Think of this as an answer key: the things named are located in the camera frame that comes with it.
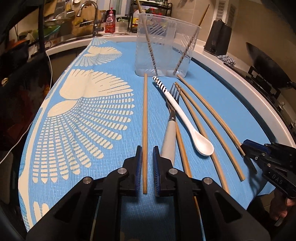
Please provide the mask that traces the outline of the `person's right hand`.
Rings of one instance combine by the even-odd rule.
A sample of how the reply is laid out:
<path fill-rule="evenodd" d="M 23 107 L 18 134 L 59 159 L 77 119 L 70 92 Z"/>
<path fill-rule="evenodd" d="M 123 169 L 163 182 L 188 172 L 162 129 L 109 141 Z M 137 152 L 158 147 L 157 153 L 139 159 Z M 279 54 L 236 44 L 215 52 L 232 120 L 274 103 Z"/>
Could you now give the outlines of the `person's right hand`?
<path fill-rule="evenodd" d="M 295 199 L 287 198 L 276 189 L 270 203 L 269 214 L 273 220 L 285 218 L 288 214 L 288 209 L 292 206 L 295 206 Z"/>

